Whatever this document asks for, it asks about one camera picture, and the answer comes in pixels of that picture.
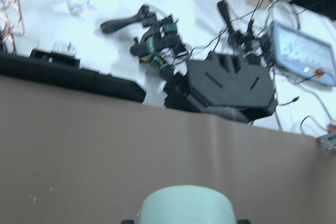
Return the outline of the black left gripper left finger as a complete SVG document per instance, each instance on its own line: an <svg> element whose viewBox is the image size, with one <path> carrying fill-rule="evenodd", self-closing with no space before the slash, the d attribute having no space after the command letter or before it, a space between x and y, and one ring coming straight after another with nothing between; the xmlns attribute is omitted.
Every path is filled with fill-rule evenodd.
<svg viewBox="0 0 336 224"><path fill-rule="evenodd" d="M134 224L134 220L131 220L131 219L122 220L120 224Z"/></svg>

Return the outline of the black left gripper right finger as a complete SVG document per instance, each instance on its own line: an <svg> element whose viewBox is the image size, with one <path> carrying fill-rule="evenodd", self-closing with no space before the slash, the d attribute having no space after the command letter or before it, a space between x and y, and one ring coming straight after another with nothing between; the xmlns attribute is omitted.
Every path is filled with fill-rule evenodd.
<svg viewBox="0 0 336 224"><path fill-rule="evenodd" d="M238 220L237 224L249 224L249 220L247 219Z"/></svg>

